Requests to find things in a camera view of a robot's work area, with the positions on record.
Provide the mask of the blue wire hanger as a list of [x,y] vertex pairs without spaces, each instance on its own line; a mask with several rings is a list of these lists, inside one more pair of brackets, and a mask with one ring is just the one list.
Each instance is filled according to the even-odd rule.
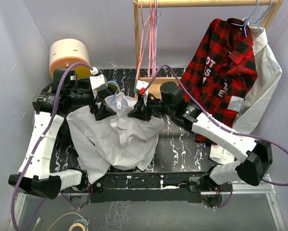
[[124,90],[121,90],[121,92],[116,95],[110,95],[106,97],[105,101],[109,105],[113,105],[118,109],[125,109],[128,107],[128,102],[125,99]]

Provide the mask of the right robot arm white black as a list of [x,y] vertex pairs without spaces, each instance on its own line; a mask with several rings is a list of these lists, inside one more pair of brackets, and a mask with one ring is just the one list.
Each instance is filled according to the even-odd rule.
[[174,82],[160,86],[161,99],[151,93],[138,95],[134,109],[128,113],[143,121],[150,121],[153,115],[170,115],[178,126],[200,134],[229,151],[236,161],[211,167],[200,179],[210,191],[222,184],[242,180],[249,185],[258,186],[273,162],[271,144],[259,138],[242,137],[230,128],[213,123],[195,103],[184,100],[182,89]]

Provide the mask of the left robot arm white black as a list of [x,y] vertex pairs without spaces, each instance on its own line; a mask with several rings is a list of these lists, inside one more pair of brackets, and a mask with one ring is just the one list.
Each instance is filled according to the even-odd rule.
[[19,192],[54,199],[73,188],[79,192],[89,187],[88,174],[80,168],[58,173],[50,172],[52,151],[57,138],[71,140],[66,115],[75,106],[92,106],[98,112],[98,93],[111,92],[106,77],[96,68],[90,76],[78,79],[74,69],[55,69],[53,82],[48,84],[33,102],[34,128],[22,165],[11,174],[8,184],[14,187],[13,197]]

